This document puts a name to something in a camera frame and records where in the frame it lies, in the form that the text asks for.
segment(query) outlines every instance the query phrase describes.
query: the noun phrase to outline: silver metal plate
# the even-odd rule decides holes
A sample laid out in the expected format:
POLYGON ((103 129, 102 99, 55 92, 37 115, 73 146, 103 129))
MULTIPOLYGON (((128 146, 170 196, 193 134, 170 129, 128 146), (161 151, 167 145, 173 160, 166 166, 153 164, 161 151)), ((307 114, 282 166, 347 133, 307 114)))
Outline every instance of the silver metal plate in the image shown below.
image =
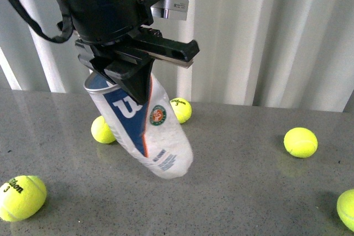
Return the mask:
POLYGON ((187 20, 188 4, 188 0, 161 0, 151 6, 151 11, 154 17, 187 20))

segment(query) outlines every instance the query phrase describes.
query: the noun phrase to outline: roland garros logo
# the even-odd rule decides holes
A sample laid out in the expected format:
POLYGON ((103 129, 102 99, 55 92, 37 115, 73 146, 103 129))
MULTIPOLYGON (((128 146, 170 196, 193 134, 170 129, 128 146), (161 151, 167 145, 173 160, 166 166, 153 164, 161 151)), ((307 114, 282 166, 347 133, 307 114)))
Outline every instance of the roland garros logo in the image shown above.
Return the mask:
POLYGON ((161 105, 156 105, 150 113, 150 123, 159 126, 166 120, 166 110, 161 105))

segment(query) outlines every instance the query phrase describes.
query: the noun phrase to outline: wilson logo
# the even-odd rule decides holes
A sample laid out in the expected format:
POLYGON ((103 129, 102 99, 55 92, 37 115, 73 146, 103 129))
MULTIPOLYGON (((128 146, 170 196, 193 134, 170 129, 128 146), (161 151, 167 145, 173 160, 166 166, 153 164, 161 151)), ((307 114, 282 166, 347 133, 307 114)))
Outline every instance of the wilson logo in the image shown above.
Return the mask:
POLYGON ((132 98, 130 98, 130 96, 120 99, 119 101, 113 102, 113 105, 118 107, 121 113, 126 118, 134 117, 137 111, 140 111, 140 109, 143 108, 142 105, 137 104, 132 98))
POLYGON ((7 183, 9 186, 5 188, 4 193, 7 192, 11 187, 14 188, 18 193, 23 191, 23 188, 17 184, 17 180, 15 178, 11 179, 7 183))
POLYGON ((155 126, 163 124, 166 120, 166 110, 161 105, 156 105, 150 113, 150 123, 155 126))

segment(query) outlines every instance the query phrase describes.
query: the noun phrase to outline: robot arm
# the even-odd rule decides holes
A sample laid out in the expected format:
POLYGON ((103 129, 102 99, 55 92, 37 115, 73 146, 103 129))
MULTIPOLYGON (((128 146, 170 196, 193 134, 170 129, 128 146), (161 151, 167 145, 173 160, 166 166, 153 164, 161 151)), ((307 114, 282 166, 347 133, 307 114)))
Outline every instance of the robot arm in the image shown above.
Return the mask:
POLYGON ((153 17, 186 19, 188 0, 57 0, 63 15, 62 33, 50 38, 32 20, 19 0, 9 0, 22 18, 48 41, 62 43, 73 31, 79 60, 111 83, 119 84, 139 104, 148 100, 149 77, 155 59, 183 67, 199 52, 196 41, 164 39, 146 28, 153 17))

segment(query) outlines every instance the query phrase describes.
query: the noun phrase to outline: tennis ball can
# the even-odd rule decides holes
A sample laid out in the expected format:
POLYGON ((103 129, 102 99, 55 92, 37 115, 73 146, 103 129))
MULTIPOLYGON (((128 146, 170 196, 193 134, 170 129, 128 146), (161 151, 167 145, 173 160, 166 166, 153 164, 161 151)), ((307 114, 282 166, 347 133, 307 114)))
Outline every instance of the tennis ball can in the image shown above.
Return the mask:
POLYGON ((144 105, 96 73, 88 77, 84 87, 117 141, 134 158, 164 179, 188 172, 192 148, 165 89, 153 74, 144 105))

